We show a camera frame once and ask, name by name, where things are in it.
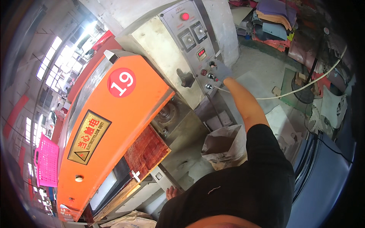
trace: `electric shock warning sign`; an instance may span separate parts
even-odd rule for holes
[[[77,130],[67,159],[87,165],[111,123],[111,121],[88,110]]]

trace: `pink plastic basket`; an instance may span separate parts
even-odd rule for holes
[[[44,134],[34,152],[34,165],[37,167],[37,186],[57,187],[57,163],[59,146]]]

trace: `plastic bag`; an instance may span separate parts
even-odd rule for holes
[[[152,220],[149,214],[134,210],[121,218],[114,219],[100,226],[110,228],[155,228],[156,224],[157,222]]]
[[[201,156],[215,170],[238,166],[247,160],[246,131],[242,124],[222,127],[207,135]]]

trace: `red circle sticker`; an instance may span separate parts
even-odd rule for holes
[[[108,78],[109,92],[118,98],[131,94],[136,87],[136,76],[128,68],[114,70]]]

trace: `hand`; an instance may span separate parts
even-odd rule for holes
[[[215,61],[215,66],[212,66],[212,71],[214,76],[221,82],[226,78],[233,76],[232,70],[219,60]]]
[[[166,199],[171,200],[172,198],[180,194],[181,192],[177,188],[174,189],[174,187],[171,186],[169,189],[166,190]]]

